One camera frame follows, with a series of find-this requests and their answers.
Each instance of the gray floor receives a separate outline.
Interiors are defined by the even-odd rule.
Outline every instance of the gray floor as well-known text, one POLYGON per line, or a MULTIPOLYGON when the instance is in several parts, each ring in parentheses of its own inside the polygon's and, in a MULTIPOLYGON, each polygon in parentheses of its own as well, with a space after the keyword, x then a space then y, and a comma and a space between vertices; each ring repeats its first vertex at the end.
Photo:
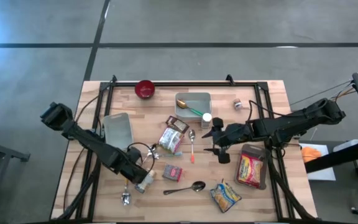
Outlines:
MULTIPOLYGON (((0 43, 92 43, 103 2, 0 0, 0 43)), ((358 42, 358 0, 113 0, 101 42, 358 42)), ((39 115, 52 101, 76 108, 90 52, 0 49, 0 144, 32 154, 28 163, 9 165, 0 188, 0 223, 48 219, 67 142, 39 115)), ((91 80, 112 74, 120 80, 221 80, 230 73, 237 80, 284 80, 294 102, 354 72, 357 47, 99 49, 91 80)), ((314 140, 358 139, 357 95, 338 102, 347 118, 318 126, 314 140)), ((326 188, 312 190, 320 195, 319 211, 326 188)), ((319 216, 335 220, 340 214, 319 216)))

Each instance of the wooden table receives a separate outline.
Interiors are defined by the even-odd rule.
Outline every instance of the wooden table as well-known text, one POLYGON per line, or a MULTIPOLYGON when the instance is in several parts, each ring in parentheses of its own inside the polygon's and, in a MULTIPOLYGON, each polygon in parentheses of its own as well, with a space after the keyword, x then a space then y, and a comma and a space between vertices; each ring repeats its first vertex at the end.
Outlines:
MULTIPOLYGON (((290 113, 287 94, 283 81, 267 81, 270 91, 273 110, 278 113, 290 113)), ((77 111, 98 94, 100 82, 84 82, 80 102, 77 111)), ((129 114, 132 132, 135 142, 153 144, 157 142, 166 128, 165 121, 170 115, 175 115, 175 94, 179 92, 208 92, 212 99, 212 115, 220 117, 225 124, 234 122, 244 123, 249 115, 248 100, 255 100, 253 88, 247 87, 157 87, 154 96, 149 100, 140 100, 134 93, 133 87, 115 87, 113 92, 111 114, 126 112, 129 114), (239 98, 244 109, 236 111, 233 108, 233 99, 239 98)), ((79 125, 91 128, 96 102, 84 110, 79 120, 79 125)), ((258 112, 254 108, 252 119, 258 118, 258 112)), ((230 164, 219 164, 218 158, 204 151, 211 146, 210 139, 202 139, 201 136, 209 130, 201 129, 200 122, 187 122, 191 129, 196 131, 195 139, 195 164, 190 162, 191 144, 186 136, 178 148, 183 152, 181 157, 163 157, 155 162, 154 170, 157 172, 154 183, 148 187, 145 194, 141 194, 130 184, 129 191, 132 194, 132 202, 124 207, 121 203, 121 194, 124 188, 124 178, 113 174, 102 167, 98 196, 96 198, 94 221, 95 222, 267 222, 277 221, 272 188, 269 175, 266 177, 267 188, 257 190, 234 183, 234 172, 237 166, 241 144, 232 146, 228 152, 231 154, 230 164), (181 180, 176 183, 162 178, 165 164, 180 166, 183 168, 181 180), (213 202, 209 190, 215 188, 222 178, 225 178, 234 190, 241 195, 242 200, 233 206, 228 212, 221 213, 213 202), (177 192, 171 195, 163 195, 163 190, 189 187, 194 181, 203 180, 206 188, 201 192, 191 190, 177 192)), ((262 143, 251 143, 262 146, 262 143)), ((147 153, 145 147, 138 147, 143 155, 147 153)), ((63 212, 63 195, 67 186, 73 164, 82 150, 78 142, 69 143, 62 176, 58 186, 52 218, 63 212)), ((303 164, 300 148, 291 146, 286 148, 284 157, 289 186, 296 198, 306 210, 316 216, 313 197, 308 178, 303 164)), ((151 159, 145 167, 151 166, 151 159)), ((85 153, 78 164, 73 180, 68 191, 69 204, 78 193, 85 163, 85 153)), ((287 217, 285 199, 281 189, 280 200, 287 217)), ((83 215, 88 211, 89 196, 85 198, 83 215)))

